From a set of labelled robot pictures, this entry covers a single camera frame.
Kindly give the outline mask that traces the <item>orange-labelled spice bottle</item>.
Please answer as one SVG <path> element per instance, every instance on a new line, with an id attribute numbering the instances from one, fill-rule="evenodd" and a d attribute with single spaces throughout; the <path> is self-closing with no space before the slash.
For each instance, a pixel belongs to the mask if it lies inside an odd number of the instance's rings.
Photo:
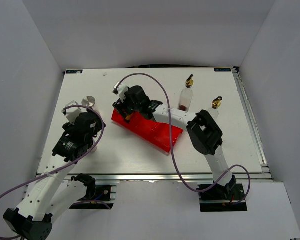
<path id="1" fill-rule="evenodd" d="M 133 113 L 130 114 L 130 115 L 127 115 L 127 116 L 125 117 L 124 121 L 125 121 L 126 123 L 130 123 L 130 121 L 131 121 L 133 115 L 134 115 Z"/>

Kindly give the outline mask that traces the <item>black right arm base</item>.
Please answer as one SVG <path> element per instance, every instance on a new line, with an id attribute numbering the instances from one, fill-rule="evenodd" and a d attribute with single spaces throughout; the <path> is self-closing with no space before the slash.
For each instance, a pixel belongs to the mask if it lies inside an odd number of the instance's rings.
<path id="1" fill-rule="evenodd" d="M 200 212 L 247 212 L 247 203 L 245 200 L 242 200 L 244 196 L 245 190 L 242 184 L 235 184 L 230 193 L 224 193 L 215 186 L 206 192 L 199 193 Z"/>

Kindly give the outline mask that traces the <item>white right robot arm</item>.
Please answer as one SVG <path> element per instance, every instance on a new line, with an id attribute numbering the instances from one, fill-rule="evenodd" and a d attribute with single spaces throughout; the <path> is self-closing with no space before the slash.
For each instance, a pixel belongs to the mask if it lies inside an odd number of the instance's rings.
<path id="1" fill-rule="evenodd" d="M 208 162 L 216 183 L 216 195 L 223 200 L 233 195 L 236 178 L 224 156 L 223 133 L 208 111 L 191 113 L 168 108 L 161 101 L 151 100 L 139 85 L 128 87 L 118 82 L 113 93 L 119 96 L 113 107 L 126 122 L 132 114 L 139 113 L 148 121 L 171 124 L 187 132 L 195 150 Z"/>

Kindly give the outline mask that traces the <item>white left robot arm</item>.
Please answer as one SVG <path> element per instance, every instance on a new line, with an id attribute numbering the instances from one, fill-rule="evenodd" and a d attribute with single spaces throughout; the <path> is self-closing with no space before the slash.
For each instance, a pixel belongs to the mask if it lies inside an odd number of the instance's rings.
<path id="1" fill-rule="evenodd" d="M 95 196 L 96 180 L 83 173 L 73 177 L 60 194 L 57 190 L 76 166 L 76 160 L 95 148 L 94 137 L 105 126 L 100 116 L 92 111 L 79 112 L 74 122 L 63 125 L 64 132 L 52 150 L 52 158 L 41 179 L 15 209 L 9 208 L 3 215 L 13 232 L 26 240 L 45 240 L 53 223 L 67 209 L 78 200 Z"/>

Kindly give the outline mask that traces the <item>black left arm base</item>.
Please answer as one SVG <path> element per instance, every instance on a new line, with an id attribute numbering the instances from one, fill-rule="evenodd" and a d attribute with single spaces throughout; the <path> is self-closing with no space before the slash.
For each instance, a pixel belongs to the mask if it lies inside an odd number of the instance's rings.
<path id="1" fill-rule="evenodd" d="M 112 185 L 100 185 L 96 179 L 90 175 L 79 174 L 71 177 L 71 182 L 81 182 L 85 187 L 85 196 L 75 202 L 70 209 L 73 210 L 111 210 L 115 200 Z"/>

